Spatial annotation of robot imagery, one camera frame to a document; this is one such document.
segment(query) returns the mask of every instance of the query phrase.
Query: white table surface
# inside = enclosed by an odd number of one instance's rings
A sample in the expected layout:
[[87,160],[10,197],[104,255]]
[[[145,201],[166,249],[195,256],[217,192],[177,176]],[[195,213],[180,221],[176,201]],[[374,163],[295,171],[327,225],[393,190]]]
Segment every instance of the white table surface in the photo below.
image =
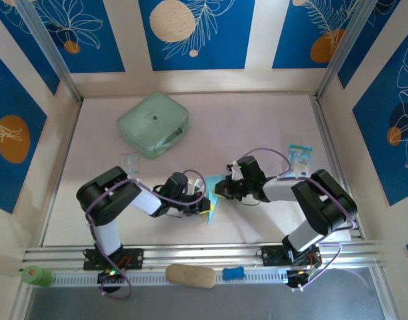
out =
[[[220,175],[226,164],[256,147],[270,147],[287,155],[290,143],[313,148],[311,172],[321,168],[330,171],[307,95],[218,93],[172,98],[189,110],[191,128],[182,141],[159,158],[147,160],[140,156],[136,177],[149,187],[186,169]],[[92,244],[75,194],[84,183],[120,165],[122,154],[133,152],[121,138],[116,120],[141,100],[142,97],[84,100],[44,246]],[[266,176],[286,168],[276,154],[259,151],[254,156]],[[297,203],[278,201],[247,207],[224,199],[218,201],[210,225],[207,215],[155,219],[132,206],[117,218],[125,245],[280,241],[304,220]],[[350,240],[350,236],[348,232],[338,232],[330,239]]]

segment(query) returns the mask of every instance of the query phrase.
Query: mint green pouch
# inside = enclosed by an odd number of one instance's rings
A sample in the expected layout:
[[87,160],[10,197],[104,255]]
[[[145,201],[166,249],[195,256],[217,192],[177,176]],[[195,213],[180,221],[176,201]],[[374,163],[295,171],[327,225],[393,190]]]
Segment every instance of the mint green pouch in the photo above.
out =
[[142,156],[155,159],[189,129],[189,112],[164,93],[155,92],[122,115],[117,126],[124,139]]

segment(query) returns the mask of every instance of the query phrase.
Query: beige circle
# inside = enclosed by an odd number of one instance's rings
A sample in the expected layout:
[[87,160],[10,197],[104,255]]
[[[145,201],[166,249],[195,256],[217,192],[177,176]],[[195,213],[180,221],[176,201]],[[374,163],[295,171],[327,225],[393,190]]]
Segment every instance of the beige circle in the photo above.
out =
[[15,4],[13,3],[13,0],[2,0],[2,2],[8,4],[8,5],[12,6],[12,7],[15,6]]
[[152,10],[149,22],[154,34],[165,42],[185,40],[195,30],[192,11],[179,0],[160,2]]
[[304,5],[305,2],[307,0],[293,0],[293,5],[295,5],[296,7],[300,6],[300,5]]

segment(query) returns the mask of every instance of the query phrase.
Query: orange circle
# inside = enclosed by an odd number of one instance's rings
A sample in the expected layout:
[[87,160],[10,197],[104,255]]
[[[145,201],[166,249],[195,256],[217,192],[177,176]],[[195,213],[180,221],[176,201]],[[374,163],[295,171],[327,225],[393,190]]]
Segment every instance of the orange circle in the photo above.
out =
[[336,29],[320,36],[311,48],[311,59],[316,63],[330,62],[345,30]]
[[397,127],[392,127],[388,130],[388,142],[391,145],[398,145],[401,142],[401,130]]
[[79,53],[79,50],[80,50],[78,43],[70,41],[70,40],[66,41],[63,44],[63,47],[65,48],[66,51],[68,51],[69,53],[73,55],[76,55],[77,53]]
[[16,115],[6,115],[0,120],[0,125],[3,127],[0,129],[0,133],[4,132],[4,129],[10,131],[21,130],[16,136],[18,139],[7,135],[0,137],[0,154],[8,162],[14,164],[24,162],[31,146],[31,137],[26,122]]

